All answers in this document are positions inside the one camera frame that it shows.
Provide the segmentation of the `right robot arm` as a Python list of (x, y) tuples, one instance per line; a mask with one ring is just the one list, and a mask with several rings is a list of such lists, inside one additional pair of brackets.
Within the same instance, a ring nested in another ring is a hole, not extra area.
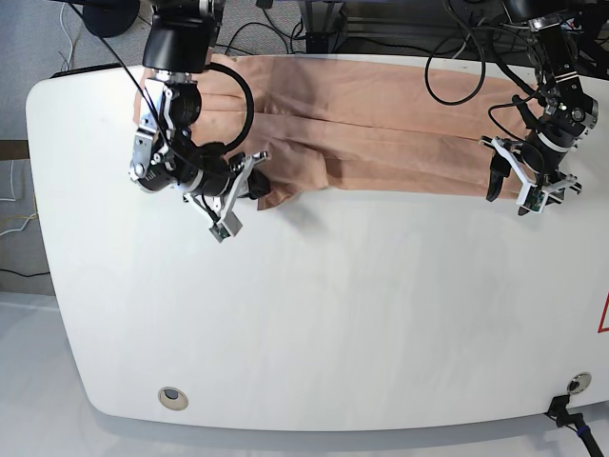
[[(238, 199), (258, 200), (270, 192), (267, 177), (257, 170), (262, 151), (247, 155), (237, 148), (254, 120), (253, 93), (235, 70), (211, 60), (222, 23), (222, 1), (155, 1), (143, 65), (151, 75), (141, 85), (138, 128), (129, 175), (141, 189), (178, 189), (186, 202), (210, 220), (210, 231), (225, 240), (242, 227), (233, 207)], [(202, 112), (196, 76), (216, 71), (243, 91), (246, 117), (228, 143), (198, 146), (192, 128)]]

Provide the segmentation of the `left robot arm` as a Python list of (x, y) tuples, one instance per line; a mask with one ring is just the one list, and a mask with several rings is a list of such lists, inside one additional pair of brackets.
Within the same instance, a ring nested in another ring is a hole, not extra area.
[(526, 22), (531, 32), (529, 57), (536, 67), (538, 87), (530, 88), (496, 59), (501, 71), (543, 106), (536, 116), (528, 100), (515, 95), (507, 106), (518, 109), (528, 134), (506, 138), (482, 137), (481, 143), (494, 150), (486, 200), (496, 200), (511, 173), (521, 182), (517, 198), (519, 214), (541, 213), (551, 204), (561, 204), (568, 189), (579, 193), (581, 184), (572, 174), (560, 171), (568, 152), (578, 148), (599, 117), (598, 102), (587, 95), (575, 66), (575, 57), (562, 31), (560, 15), (567, 1), (504, 1), (502, 19), (512, 24)]

